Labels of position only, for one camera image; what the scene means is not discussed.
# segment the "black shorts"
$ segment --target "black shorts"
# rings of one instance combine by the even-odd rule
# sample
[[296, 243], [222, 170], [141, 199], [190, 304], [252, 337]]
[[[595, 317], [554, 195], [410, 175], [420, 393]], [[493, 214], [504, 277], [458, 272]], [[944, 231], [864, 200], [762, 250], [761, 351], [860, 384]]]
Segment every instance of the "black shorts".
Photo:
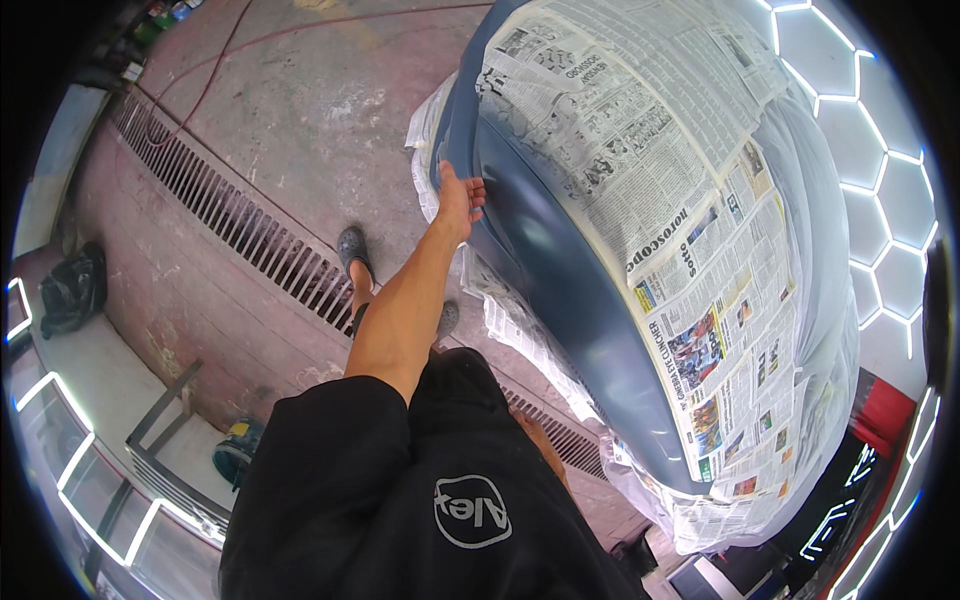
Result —
[[[360, 306], [353, 317], [354, 338], [367, 306]], [[410, 400], [409, 418], [414, 437], [518, 427], [487, 359], [473, 348], [443, 353], [430, 349]]]

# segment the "workshop floor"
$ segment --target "workshop floor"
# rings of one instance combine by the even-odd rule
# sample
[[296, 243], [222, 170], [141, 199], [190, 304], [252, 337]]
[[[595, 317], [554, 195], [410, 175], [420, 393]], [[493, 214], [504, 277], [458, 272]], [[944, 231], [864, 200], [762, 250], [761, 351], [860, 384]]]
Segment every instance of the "workshop floor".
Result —
[[[140, 87], [157, 96], [173, 78], [216, 56], [243, 0], [206, 0], [150, 49]], [[426, 229], [403, 147], [410, 116], [456, 70], [486, 7], [393, 14], [274, 36], [226, 57], [186, 130], [279, 210], [329, 246], [348, 225], [366, 233], [377, 279], [402, 265]], [[304, 23], [402, 11], [417, 0], [254, 0], [231, 47]], [[213, 64], [162, 98], [182, 121]], [[349, 341], [291, 311], [196, 233], [182, 206], [164, 202], [156, 177], [102, 122], [75, 178], [76, 218], [102, 243], [110, 272], [106, 313], [165, 383], [194, 359], [204, 366], [189, 401], [226, 430], [242, 414], [269, 417], [273, 403], [343, 372]], [[461, 307], [448, 346], [480, 349], [501, 383], [570, 417], [546, 379], [487, 337], [483, 305], [464, 294], [458, 259], [447, 295]], [[600, 541], [611, 547], [646, 519], [609, 484], [585, 473], [571, 485]]]

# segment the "black clothing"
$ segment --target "black clothing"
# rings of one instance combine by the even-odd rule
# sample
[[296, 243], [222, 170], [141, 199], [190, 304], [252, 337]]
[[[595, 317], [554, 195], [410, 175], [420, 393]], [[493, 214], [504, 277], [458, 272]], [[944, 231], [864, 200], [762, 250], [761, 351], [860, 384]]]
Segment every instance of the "black clothing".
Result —
[[638, 598], [470, 348], [409, 411], [367, 376], [276, 404], [240, 489], [223, 598]]

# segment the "paint bucket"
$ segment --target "paint bucket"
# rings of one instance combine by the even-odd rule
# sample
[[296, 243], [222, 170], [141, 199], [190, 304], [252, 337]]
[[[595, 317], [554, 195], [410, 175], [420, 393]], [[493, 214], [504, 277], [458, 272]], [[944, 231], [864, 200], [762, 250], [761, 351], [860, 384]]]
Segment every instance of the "paint bucket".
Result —
[[156, 25], [163, 31], [170, 29], [170, 26], [176, 22], [177, 20], [174, 19], [174, 17], [171, 16], [170, 11], [167, 11], [166, 9], [154, 17], [154, 23], [156, 23]]
[[233, 424], [222, 442], [213, 447], [213, 466], [230, 482], [234, 492], [243, 484], [264, 426], [253, 417], [244, 417]]
[[156, 41], [160, 35], [160, 29], [152, 21], [144, 21], [133, 30], [133, 39], [146, 48]]
[[170, 14], [172, 14], [174, 18], [177, 19], [178, 21], [182, 21], [183, 19], [186, 18], [188, 14], [190, 14], [190, 11], [191, 11], [190, 7], [187, 6], [187, 4], [185, 2], [182, 2], [181, 0], [180, 2], [174, 5], [174, 8], [170, 9]]

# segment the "drain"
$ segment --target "drain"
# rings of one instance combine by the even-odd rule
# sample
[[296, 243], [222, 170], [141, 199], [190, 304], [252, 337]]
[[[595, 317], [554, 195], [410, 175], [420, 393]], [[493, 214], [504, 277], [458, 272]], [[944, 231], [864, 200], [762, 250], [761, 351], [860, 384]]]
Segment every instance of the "drain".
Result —
[[353, 285], [332, 256], [319, 252], [281, 219], [235, 174], [214, 163], [200, 144], [184, 143], [183, 133], [155, 148], [147, 139], [169, 135], [168, 119], [133, 94], [118, 102], [110, 120], [164, 187], [197, 219], [285, 293], [348, 337], [352, 334]]
[[507, 397], [508, 404], [513, 404], [523, 414], [543, 426], [543, 431], [546, 432], [550, 443], [557, 450], [557, 454], [560, 455], [560, 460], [571, 467], [576, 467], [589, 475], [607, 481], [607, 476], [603, 472], [603, 464], [600, 462], [600, 450], [596, 443], [550, 417], [516, 392], [502, 385], [500, 389], [503, 391], [503, 395]]

